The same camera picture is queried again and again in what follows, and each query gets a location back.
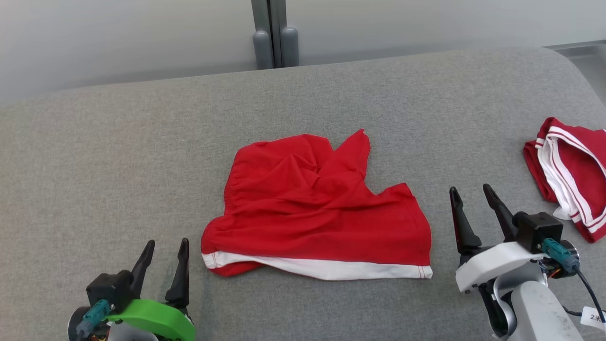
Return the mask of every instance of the green plastic part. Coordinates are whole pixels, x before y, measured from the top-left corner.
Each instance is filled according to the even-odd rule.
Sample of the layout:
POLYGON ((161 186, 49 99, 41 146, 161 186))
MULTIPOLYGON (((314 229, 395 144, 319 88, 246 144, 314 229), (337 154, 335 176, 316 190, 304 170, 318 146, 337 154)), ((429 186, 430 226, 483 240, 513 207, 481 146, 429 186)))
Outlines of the green plastic part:
POLYGON ((107 320, 122 320, 170 340, 195 341, 196 328, 178 309, 152 300, 133 300, 122 314, 110 314, 107 320))

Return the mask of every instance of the red cloth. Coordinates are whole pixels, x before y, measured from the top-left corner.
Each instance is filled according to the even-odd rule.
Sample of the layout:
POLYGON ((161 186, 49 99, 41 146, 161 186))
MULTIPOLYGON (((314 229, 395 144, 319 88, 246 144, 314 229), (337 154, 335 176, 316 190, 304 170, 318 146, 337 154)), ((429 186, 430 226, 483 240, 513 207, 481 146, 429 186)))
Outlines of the red cloth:
POLYGON ((524 158, 543 197, 560 204, 555 216, 572 219, 590 243, 606 235, 606 130, 547 118, 524 158))
POLYGON ((328 280, 430 278, 429 223, 404 183, 365 185, 370 142, 361 129, 333 150, 300 135, 240 149, 225 214, 202 235, 205 264, 235 275, 262 264, 328 280))

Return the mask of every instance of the crumpled red fabric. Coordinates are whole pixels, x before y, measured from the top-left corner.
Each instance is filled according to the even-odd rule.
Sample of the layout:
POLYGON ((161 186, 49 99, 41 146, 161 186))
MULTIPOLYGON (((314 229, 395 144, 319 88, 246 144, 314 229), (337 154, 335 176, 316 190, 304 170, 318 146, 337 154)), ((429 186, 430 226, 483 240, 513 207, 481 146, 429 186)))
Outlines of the crumpled red fabric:
POLYGON ((299 135, 240 149, 225 214, 202 235, 207 267, 230 276, 262 265, 327 280, 431 278, 431 233, 405 183, 373 194, 360 129, 333 150, 299 135))

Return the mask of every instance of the white panel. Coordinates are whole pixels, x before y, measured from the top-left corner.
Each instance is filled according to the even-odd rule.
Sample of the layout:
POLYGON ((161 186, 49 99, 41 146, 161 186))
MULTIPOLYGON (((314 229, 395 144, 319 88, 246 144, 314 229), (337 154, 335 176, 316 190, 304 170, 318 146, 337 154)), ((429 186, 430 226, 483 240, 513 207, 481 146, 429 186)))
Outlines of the white panel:
POLYGON ((301 65, 606 39, 603 0, 286 0, 301 65))
POLYGON ((253 70, 250 0, 3 0, 0 102, 48 90, 253 70))

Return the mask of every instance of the robotic arm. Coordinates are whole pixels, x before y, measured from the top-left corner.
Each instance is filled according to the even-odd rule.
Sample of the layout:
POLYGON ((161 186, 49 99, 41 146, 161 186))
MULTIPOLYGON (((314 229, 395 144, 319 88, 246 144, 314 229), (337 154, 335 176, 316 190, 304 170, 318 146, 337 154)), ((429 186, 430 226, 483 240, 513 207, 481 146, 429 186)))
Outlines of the robotic arm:
POLYGON ((69 341, 195 341, 187 314, 189 304, 189 241, 183 238, 179 263, 166 303, 141 299, 155 242, 147 242, 132 271, 101 274, 86 288, 91 306, 82 306, 68 324, 69 341))
POLYGON ((591 289, 579 270, 576 248, 561 239, 562 223, 545 212, 512 215, 488 184, 484 194, 504 236, 503 243, 495 246, 482 246, 463 212, 458 191, 450 189, 461 255, 455 275, 459 290, 468 294, 478 289, 494 336, 500 340, 582 340, 567 310, 547 286, 547 278, 579 274, 591 289))

